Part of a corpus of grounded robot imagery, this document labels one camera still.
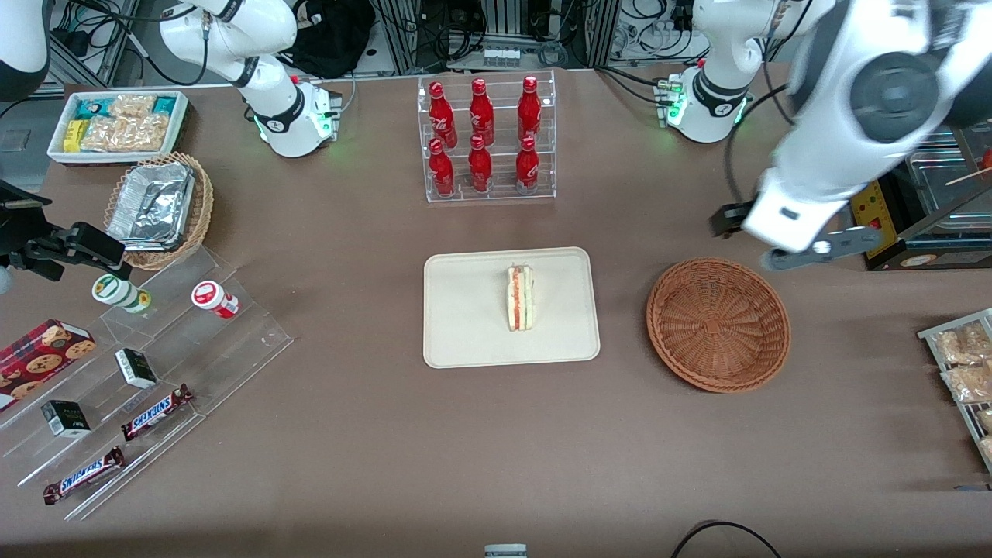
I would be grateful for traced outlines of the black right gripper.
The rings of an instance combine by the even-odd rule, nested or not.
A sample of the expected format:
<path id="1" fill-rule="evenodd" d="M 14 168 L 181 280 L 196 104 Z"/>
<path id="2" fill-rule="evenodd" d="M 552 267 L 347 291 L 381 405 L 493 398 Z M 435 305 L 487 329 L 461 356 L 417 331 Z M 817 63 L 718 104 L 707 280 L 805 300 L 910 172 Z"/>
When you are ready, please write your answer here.
<path id="1" fill-rule="evenodd" d="M 29 270 L 50 281 L 60 281 L 64 266 L 29 257 L 29 243 L 46 238 L 52 245 L 54 259 L 64 264 L 86 265 L 104 271 L 128 271 L 125 247 L 117 239 L 89 223 L 74 223 L 57 230 L 47 221 L 43 208 L 49 198 L 28 193 L 1 181 L 1 266 L 4 272 L 14 267 Z"/>

